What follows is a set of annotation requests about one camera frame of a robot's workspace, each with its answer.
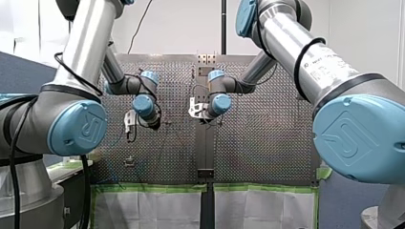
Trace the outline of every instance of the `black cable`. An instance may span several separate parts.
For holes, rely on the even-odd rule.
[[[260,14],[259,14],[259,0],[256,0],[256,31],[257,31],[257,35],[259,38],[260,46],[262,47],[262,50],[265,52],[265,54],[268,57],[275,59],[274,56],[267,50],[267,48],[265,46],[265,42],[263,42],[263,37],[262,37],[260,26],[261,26],[261,24],[260,24]]]
[[[277,68],[278,68],[278,63],[276,63],[276,64],[274,65],[273,71],[271,72],[271,75],[270,75],[267,79],[263,80],[262,82],[258,82],[258,83],[256,83],[256,84],[249,84],[249,83],[245,83],[244,81],[239,81],[239,83],[242,84],[242,85],[251,86],[251,87],[263,85],[263,84],[267,83],[268,80],[270,80],[270,79],[273,77],[273,75],[274,75],[274,74],[276,73],[276,71],[277,71]]]
[[[133,77],[137,78],[137,79],[139,80],[139,82],[140,82],[140,85],[143,86],[143,88],[144,88],[150,95],[152,95],[152,96],[155,98],[156,101],[158,101],[158,98],[156,97],[155,93],[152,92],[152,90],[149,89],[149,88],[145,85],[145,83],[143,82],[143,79],[142,79],[139,75],[130,74],[130,73],[125,73],[124,75],[133,76]]]
[[[15,151],[17,148],[18,137],[20,137],[21,130],[23,129],[24,122],[27,119],[28,113],[31,107],[36,102],[37,97],[34,97],[31,102],[27,105],[24,113],[22,114],[20,121],[18,122],[17,128],[15,129],[14,135],[11,142],[11,152],[10,152],[10,171],[12,178],[12,188],[14,191],[14,229],[20,228],[20,211],[21,211],[21,197],[20,197],[20,186],[18,183],[18,175],[15,167]]]
[[[394,229],[404,229],[405,228],[405,221],[403,221],[401,224],[397,225]]]
[[[324,38],[322,37],[318,37],[318,38],[314,38],[313,40],[311,40],[306,46],[304,46],[304,48],[301,50],[300,54],[297,57],[297,60],[295,61],[295,65],[294,65],[294,84],[295,84],[295,88],[297,89],[298,93],[309,102],[309,100],[307,99],[307,97],[304,94],[303,89],[301,88],[300,85],[300,66],[301,66],[301,62],[304,58],[304,55],[307,53],[307,51],[309,50],[309,48],[312,45],[318,44],[318,43],[323,43],[326,44],[326,41]]]
[[[69,68],[63,62],[63,60],[61,58],[59,58],[59,56],[62,55],[62,54],[63,54],[63,52],[57,52],[57,53],[54,54],[54,59],[56,60],[56,62],[59,63],[66,71],[68,71],[68,73],[70,73],[81,84],[83,84],[84,86],[90,87],[91,89],[96,91],[97,95],[102,96],[102,91],[98,87],[96,87],[95,85],[93,85],[92,83],[90,83],[89,81],[84,79],[83,77],[76,74],[71,68]]]
[[[134,39],[135,39],[135,37],[138,35],[140,26],[142,25],[142,22],[143,22],[143,19],[145,18],[146,13],[149,11],[149,7],[151,6],[152,1],[153,1],[153,0],[150,0],[150,1],[149,1],[148,5],[146,6],[145,12],[143,13],[143,16],[140,18],[140,21],[139,21],[137,30],[135,31],[134,35],[132,36],[131,45],[129,46],[129,49],[128,49],[127,54],[129,54],[129,53],[131,52],[131,50],[132,50],[132,46],[134,45]]]
[[[87,157],[80,156],[81,163],[83,164],[83,174],[84,174],[84,201],[83,201],[83,213],[81,215],[81,221],[79,229],[87,229],[89,226],[90,219],[90,206],[92,202],[92,193],[90,187],[90,169],[87,161]]]

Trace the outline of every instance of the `metal frame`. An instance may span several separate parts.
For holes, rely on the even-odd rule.
[[[195,88],[195,92],[194,95],[196,97],[196,103],[204,103],[206,101],[208,101],[208,98],[206,98],[206,95],[208,94],[207,89],[205,89],[204,87],[208,86],[208,82],[207,82],[207,74],[209,73],[209,70],[218,68],[220,65],[223,65],[224,63],[230,63],[230,64],[234,64],[236,66],[243,66],[243,65],[247,65],[252,59],[254,58],[254,56],[236,56],[236,55],[230,55],[230,56],[225,56],[225,55],[215,55],[215,54],[200,54],[200,55],[146,55],[146,54],[131,54],[131,55],[127,55],[127,54],[121,54],[117,56],[117,59],[120,61],[122,69],[128,70],[131,68],[134,68],[135,66],[151,66],[152,68],[155,69],[148,69],[151,71],[156,71],[159,70],[160,68],[180,68],[178,72],[178,74],[183,75],[184,72],[183,69],[183,65],[184,63],[190,63],[190,65],[192,65],[191,67],[191,72],[190,75],[190,82],[193,82],[192,85],[195,84],[199,84],[202,87],[196,87]],[[173,63],[170,64],[169,66],[159,66],[161,63]],[[173,81],[171,82],[173,83],[177,83],[178,79],[174,79],[176,78],[178,75],[172,75],[171,77],[173,77]],[[185,85],[187,85],[187,87],[189,87],[189,90],[192,90],[192,85],[188,85],[188,76],[186,77],[187,82],[182,82]],[[176,92],[172,92],[175,90],[178,90],[176,88],[168,88],[167,90],[169,90],[170,92],[164,92],[162,89],[162,91],[160,91],[160,89],[158,88],[158,95],[159,97],[165,97],[165,96],[169,96],[169,99],[177,99],[177,98],[173,98],[171,97],[171,94],[176,94]],[[187,102],[189,101],[189,97],[191,95],[191,91],[188,95],[188,97],[182,97],[181,99],[186,100]],[[131,99],[129,99],[130,97],[128,97],[129,95],[124,95],[123,98],[114,98],[114,101],[120,101],[121,99],[124,99],[125,102],[131,101]],[[308,109],[309,113],[308,115],[311,116],[311,110],[309,105],[306,105],[306,108]],[[118,113],[121,112],[120,107],[117,107],[117,111],[115,111],[115,115],[117,115]],[[187,113],[188,110],[188,106],[187,109],[184,110],[184,115],[188,115]],[[216,180],[215,175],[216,175],[216,171],[214,170],[216,167],[216,143],[215,143],[215,139],[216,139],[216,135],[218,134],[219,128],[221,127],[217,127],[217,126],[212,126],[209,127],[208,125],[201,125],[199,123],[199,121],[197,119],[193,119],[194,121],[193,126],[190,127],[183,127],[183,128],[194,128],[194,132],[195,132],[195,140],[194,140],[194,151],[193,154],[195,154],[195,171],[193,172],[193,177],[195,177],[195,181],[192,181],[191,183],[201,183],[201,184],[206,184],[207,185],[207,192],[202,193],[202,209],[201,209],[201,228],[202,229],[213,229],[215,228],[215,194],[214,194],[214,187],[213,187],[213,183],[217,182],[218,180]],[[217,120],[213,120],[212,124],[215,125],[215,123],[217,123]],[[152,134],[153,133],[146,133],[147,131],[140,129],[139,135],[145,135],[145,134]],[[130,146],[133,147],[133,149],[136,148],[142,148],[143,151],[145,150],[145,146],[142,145],[141,143],[135,143],[135,145]],[[117,166],[122,166],[119,167],[119,170],[122,171],[129,171],[129,170],[134,170],[137,169],[137,167],[139,166],[138,164],[135,163],[134,167],[125,167],[124,166],[124,160],[125,158],[127,158],[128,154],[132,154],[132,153],[128,153],[128,146],[125,145],[125,149],[122,149],[122,151],[126,152],[124,154],[124,152],[117,152],[117,148],[115,148],[114,151],[111,151],[109,153],[114,154],[114,157],[112,158],[112,160],[117,160],[117,161],[113,161],[115,164],[113,164],[114,169],[117,169]],[[315,151],[312,152],[312,154],[310,155],[310,168],[311,168],[311,179],[310,180],[271,180],[271,181],[263,181],[262,183],[278,183],[278,184],[286,184],[286,185],[299,185],[299,186],[317,186],[317,180],[316,180],[316,169],[319,167],[320,165],[320,159],[319,156],[315,153]],[[127,181],[127,182],[131,182],[131,180],[128,180],[127,177],[122,177],[121,181]],[[141,180],[141,182],[147,182],[147,183],[159,183],[159,184],[184,184],[184,183],[190,183],[190,181],[186,181],[186,182],[181,182],[181,181],[173,181],[173,180],[167,180],[167,181],[162,181],[162,180]]]

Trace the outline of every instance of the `ur robot arm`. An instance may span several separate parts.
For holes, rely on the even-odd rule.
[[[277,61],[313,106],[313,141],[334,171],[361,182],[405,183],[403,91],[379,73],[359,72],[314,37],[301,0],[242,0],[236,21],[238,35],[263,51],[237,80],[210,73],[205,117],[224,114],[231,106],[227,94],[236,93],[238,84],[243,93],[253,92],[248,85]]]

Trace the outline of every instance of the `perforated metal panel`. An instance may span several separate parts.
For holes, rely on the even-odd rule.
[[[238,76],[251,60],[218,56],[217,68]],[[217,128],[215,180],[311,184],[319,165],[311,143],[311,106],[297,100],[287,72],[278,67],[254,94],[232,99],[232,109]]]
[[[194,84],[197,58],[192,55],[123,55],[118,60],[125,73],[137,73],[142,68],[159,74],[157,96],[162,123],[158,131],[138,126],[134,143],[127,143],[126,135],[117,142],[133,97],[105,95],[102,103],[109,124],[99,147],[101,161],[94,169],[95,182],[196,182],[196,120],[188,115],[187,98]],[[125,158],[130,156],[135,159],[135,167],[124,166]]]
[[[216,56],[211,60],[227,75],[238,76],[252,59]],[[187,110],[196,77],[204,82],[194,73],[208,63],[199,63],[193,55],[122,55],[119,60],[126,73],[142,68],[160,75],[162,124],[157,132],[138,127],[135,143],[127,143],[125,135],[115,143],[132,96],[104,96],[109,126],[99,148],[101,160],[93,170],[94,182],[196,183],[197,170],[204,165],[212,168],[213,163],[216,182],[311,185],[315,180],[319,157],[311,150],[311,107],[296,99],[292,80],[281,67],[254,94],[232,95],[233,106],[223,125],[205,131],[196,128],[199,121],[190,118]],[[135,167],[124,167],[130,156]]]

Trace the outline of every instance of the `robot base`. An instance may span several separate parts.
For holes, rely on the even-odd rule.
[[[63,188],[55,185],[51,194],[21,208],[21,229],[63,229]],[[0,228],[13,228],[13,210],[0,212]]]

